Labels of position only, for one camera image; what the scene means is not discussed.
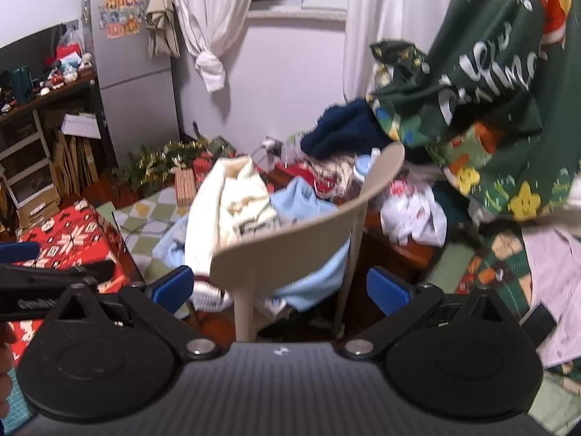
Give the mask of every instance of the white curtain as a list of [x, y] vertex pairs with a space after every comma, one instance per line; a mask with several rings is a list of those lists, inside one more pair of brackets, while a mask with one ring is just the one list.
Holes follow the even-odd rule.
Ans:
[[371, 88], [374, 59], [369, 44], [407, 39], [427, 52], [450, 0], [349, 0], [345, 28], [343, 87], [347, 101]]
[[175, 0], [188, 52], [209, 92], [224, 88], [221, 57], [236, 41], [252, 0]]

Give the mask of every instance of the chair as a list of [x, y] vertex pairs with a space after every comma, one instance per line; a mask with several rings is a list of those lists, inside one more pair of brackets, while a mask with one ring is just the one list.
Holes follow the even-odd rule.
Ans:
[[254, 313], [255, 294], [284, 287], [320, 269], [351, 238], [333, 320], [333, 336], [337, 334], [357, 264], [367, 205], [399, 172], [404, 152], [400, 144], [385, 148], [367, 175], [359, 196], [341, 205], [336, 213], [284, 227], [268, 235], [245, 238], [216, 251], [211, 262], [210, 279], [214, 285], [231, 293], [236, 340], [254, 341], [258, 329], [268, 324]]

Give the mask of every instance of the refrigerator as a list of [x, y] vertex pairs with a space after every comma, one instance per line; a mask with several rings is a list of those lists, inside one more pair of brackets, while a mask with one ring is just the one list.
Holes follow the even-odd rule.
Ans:
[[149, 0], [81, 0], [85, 51], [93, 54], [117, 162], [141, 146], [179, 141], [170, 58], [149, 58]]

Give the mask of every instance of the pink garment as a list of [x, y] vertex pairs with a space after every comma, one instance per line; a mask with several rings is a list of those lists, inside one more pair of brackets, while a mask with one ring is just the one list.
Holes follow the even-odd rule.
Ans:
[[545, 368], [581, 356], [581, 243], [555, 227], [522, 231], [533, 295], [531, 306], [541, 302], [557, 327], [537, 348]]

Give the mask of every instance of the human hand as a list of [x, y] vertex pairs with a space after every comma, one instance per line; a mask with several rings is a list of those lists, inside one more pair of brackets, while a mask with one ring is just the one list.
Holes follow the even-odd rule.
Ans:
[[9, 344], [16, 342], [16, 336], [8, 323], [0, 323], [0, 418], [8, 416], [8, 395], [12, 390], [12, 380], [8, 371], [12, 368], [12, 351]]

